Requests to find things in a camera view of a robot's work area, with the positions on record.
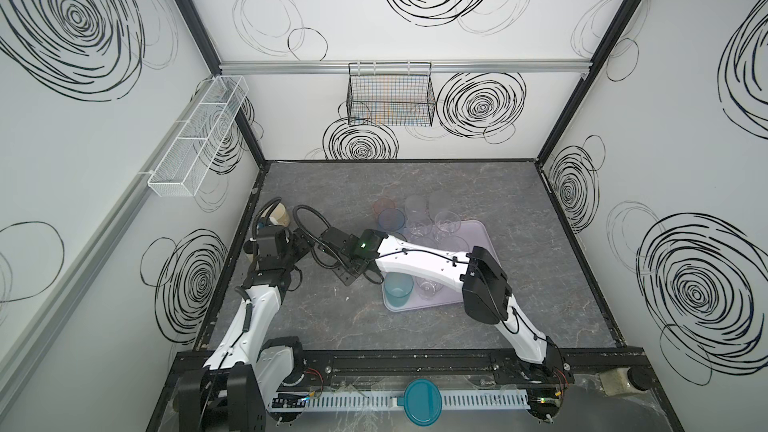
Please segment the tall blue textured glass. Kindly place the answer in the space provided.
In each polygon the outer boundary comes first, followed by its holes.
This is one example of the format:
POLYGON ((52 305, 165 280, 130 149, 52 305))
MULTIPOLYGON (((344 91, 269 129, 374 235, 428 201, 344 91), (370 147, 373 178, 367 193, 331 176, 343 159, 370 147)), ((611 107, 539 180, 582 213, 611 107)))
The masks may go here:
POLYGON ((377 224, 385 232, 399 232, 406 225, 406 216, 397 208, 386 208, 379 213, 377 224))

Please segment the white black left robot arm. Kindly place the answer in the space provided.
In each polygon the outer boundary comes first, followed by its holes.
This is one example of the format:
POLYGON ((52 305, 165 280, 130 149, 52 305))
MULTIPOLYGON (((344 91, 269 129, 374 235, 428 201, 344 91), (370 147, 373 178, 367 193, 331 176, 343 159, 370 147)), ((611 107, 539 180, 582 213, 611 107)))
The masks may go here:
POLYGON ((219 346, 202 368, 178 383, 181 431, 263 431, 267 407, 285 380, 303 378, 296 337, 267 341, 266 333, 291 289, 291 273, 308 245, 288 228, 264 226, 252 238, 253 262, 241 286, 241 302, 219 346))

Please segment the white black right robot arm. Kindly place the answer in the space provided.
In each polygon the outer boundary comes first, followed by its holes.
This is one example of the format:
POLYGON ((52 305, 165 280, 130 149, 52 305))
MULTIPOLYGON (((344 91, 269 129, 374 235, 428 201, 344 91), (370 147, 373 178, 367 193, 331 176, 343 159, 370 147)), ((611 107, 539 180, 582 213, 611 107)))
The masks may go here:
POLYGON ((551 377, 562 384, 567 382, 560 348, 522 311, 507 274, 487 249, 475 246, 470 252, 444 251, 378 230, 366 229, 355 236, 334 227, 323 232, 316 243, 321 252, 334 259, 333 268, 376 285, 404 275, 460 293, 466 315, 495 326, 533 380, 551 377))

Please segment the teal dimpled plastic glass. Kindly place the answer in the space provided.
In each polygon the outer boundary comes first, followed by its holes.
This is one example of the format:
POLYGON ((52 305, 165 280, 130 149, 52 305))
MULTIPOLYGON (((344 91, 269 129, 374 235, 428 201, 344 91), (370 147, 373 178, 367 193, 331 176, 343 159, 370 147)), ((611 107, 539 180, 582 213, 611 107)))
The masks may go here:
POLYGON ((390 272, 383 283, 384 297, 393 308, 403 307, 413 291, 413 277, 408 274, 390 272))

